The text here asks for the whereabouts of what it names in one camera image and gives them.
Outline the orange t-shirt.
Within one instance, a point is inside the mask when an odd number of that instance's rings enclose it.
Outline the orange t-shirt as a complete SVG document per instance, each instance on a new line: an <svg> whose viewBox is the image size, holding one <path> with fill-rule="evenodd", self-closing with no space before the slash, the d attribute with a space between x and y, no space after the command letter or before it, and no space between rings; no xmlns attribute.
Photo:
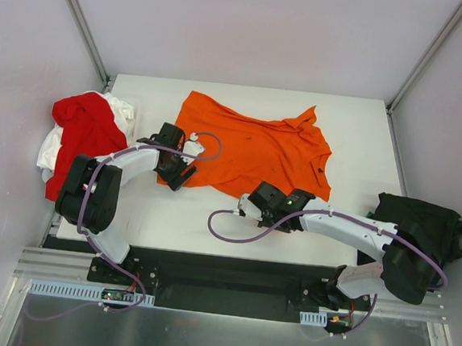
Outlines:
<svg viewBox="0 0 462 346"><path fill-rule="evenodd" d="M205 158L186 182L238 198L261 182L283 193L300 189L328 200L325 168L331 148L316 127L315 107L295 118L263 121L244 116L206 94L193 91L181 106L176 125L187 135L200 133Z"/></svg>

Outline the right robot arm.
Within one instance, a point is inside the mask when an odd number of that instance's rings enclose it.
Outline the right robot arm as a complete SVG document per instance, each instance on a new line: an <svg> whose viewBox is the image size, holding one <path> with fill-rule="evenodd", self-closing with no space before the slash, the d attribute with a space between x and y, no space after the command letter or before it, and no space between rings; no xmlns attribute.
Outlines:
<svg viewBox="0 0 462 346"><path fill-rule="evenodd" d="M439 271L439 262L415 239L417 228L412 223L402 231L395 222L340 211L304 190L284 194L266 181L244 194L238 209L261 227L320 234L372 258L368 264L341 265L333 278L310 289L314 300L331 310L375 294L391 294L402 302L420 305Z"/></svg>

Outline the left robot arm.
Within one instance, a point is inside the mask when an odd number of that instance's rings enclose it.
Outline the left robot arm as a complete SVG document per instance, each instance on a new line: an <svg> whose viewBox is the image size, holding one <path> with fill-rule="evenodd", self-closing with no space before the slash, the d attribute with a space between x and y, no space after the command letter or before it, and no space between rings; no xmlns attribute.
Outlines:
<svg viewBox="0 0 462 346"><path fill-rule="evenodd" d="M159 132L122 151L76 156L55 202L56 213L110 259L106 273L125 284L133 278L135 265L131 246L114 225L121 188L142 173L154 172L175 192L197 172L193 162L204 151L196 133L187 138L184 130L165 123Z"/></svg>

